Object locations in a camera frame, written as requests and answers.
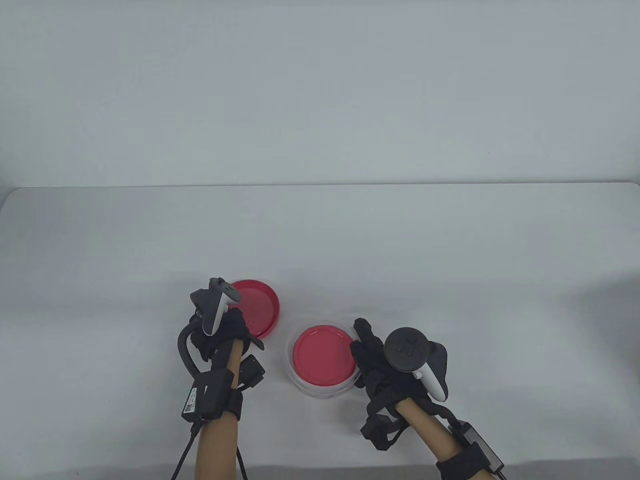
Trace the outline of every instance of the black glove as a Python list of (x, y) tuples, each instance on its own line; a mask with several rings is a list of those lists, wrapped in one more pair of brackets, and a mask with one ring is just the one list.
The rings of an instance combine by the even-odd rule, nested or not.
[(387, 395), (394, 402), (389, 405), (391, 407), (389, 413), (396, 418), (400, 418), (400, 415), (397, 414), (393, 405), (401, 400), (408, 397), (423, 397), (430, 401), (427, 390), (420, 380), (417, 380), (412, 373), (400, 372), (389, 365), (383, 351), (384, 344), (373, 334), (369, 322), (364, 318), (358, 318), (353, 323), (353, 328), (360, 337), (360, 341), (351, 343), (351, 354), (361, 374), (356, 380), (356, 387), (366, 387), (367, 395), (371, 400), (391, 389)]
[[(360, 431), (378, 450), (387, 450), (408, 427), (395, 409), (395, 405), (406, 398), (412, 398), (428, 415), (439, 415), (457, 422), (447, 408), (431, 401), (422, 382), (412, 373), (398, 371), (389, 364), (383, 350), (384, 343), (373, 334), (369, 322), (358, 318), (353, 328), (360, 337), (351, 343), (351, 354), (360, 369), (355, 385), (365, 388), (371, 399), (367, 405), (367, 423)], [(391, 421), (386, 415), (380, 415), (383, 409), (397, 420)], [(397, 432), (395, 437), (389, 440), (388, 434), (394, 432)]]
[[(191, 321), (198, 321), (198, 319), (193, 316)], [(244, 342), (243, 355), (249, 350), (251, 343), (260, 350), (264, 350), (262, 341), (249, 332), (239, 308), (231, 308), (222, 315), (220, 327), (213, 335), (206, 335), (201, 328), (196, 328), (191, 334), (191, 343), (199, 350), (202, 360), (205, 362), (213, 357), (213, 354), (223, 343), (236, 339)]]

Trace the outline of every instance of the petri dish lid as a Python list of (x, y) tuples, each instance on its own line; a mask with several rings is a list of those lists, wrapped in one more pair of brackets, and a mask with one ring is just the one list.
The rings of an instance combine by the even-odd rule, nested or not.
[(334, 387), (347, 381), (356, 363), (349, 345), (353, 339), (335, 325), (307, 328), (293, 347), (293, 368), (304, 381), (316, 387)]
[(238, 280), (233, 286), (240, 292), (240, 303), (230, 305), (242, 310), (249, 331), (263, 339), (278, 324), (280, 300), (273, 289), (258, 280)]

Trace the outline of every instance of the cable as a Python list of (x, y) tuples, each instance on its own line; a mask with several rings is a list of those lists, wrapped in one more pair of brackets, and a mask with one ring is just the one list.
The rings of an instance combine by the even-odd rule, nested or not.
[(238, 458), (238, 465), (240, 465), (240, 473), (243, 480), (249, 480), (246, 476), (246, 470), (244, 469), (244, 462), (242, 461), (242, 455), (240, 455), (240, 448), (236, 449), (236, 457)]
[(189, 450), (191, 449), (191, 446), (193, 445), (193, 441), (198, 436), (198, 432), (200, 431), (200, 427), (202, 427), (201, 423), (194, 423), (193, 427), (191, 427), (191, 438), (189, 439), (189, 443), (187, 444), (186, 448), (184, 449), (184, 452), (182, 452), (182, 456), (180, 457), (180, 461), (178, 462), (178, 465), (175, 467), (175, 470), (173, 471), (173, 475), (171, 476), (171, 480), (175, 480), (176, 478), (178, 478), (178, 473), (180, 472), (180, 469), (182, 468), (182, 464), (184, 463), (184, 459), (187, 458), (187, 454), (189, 453)]

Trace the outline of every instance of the finger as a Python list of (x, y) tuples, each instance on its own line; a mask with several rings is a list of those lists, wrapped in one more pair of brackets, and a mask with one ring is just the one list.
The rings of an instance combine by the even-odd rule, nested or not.
[(365, 386), (364, 377), (362, 375), (359, 375), (354, 385), (356, 386), (356, 388), (364, 388)]
[(353, 329), (367, 349), (379, 351), (383, 347), (382, 340), (376, 337), (371, 331), (371, 324), (364, 318), (358, 318), (353, 322)]

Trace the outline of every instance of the barcode sticker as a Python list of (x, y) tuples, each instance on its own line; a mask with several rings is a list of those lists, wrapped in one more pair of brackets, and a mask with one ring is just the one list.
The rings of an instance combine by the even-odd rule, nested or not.
[(184, 406), (183, 413), (193, 413), (196, 411), (196, 394), (198, 393), (197, 387), (191, 389), (189, 398), (187, 398), (187, 405)]

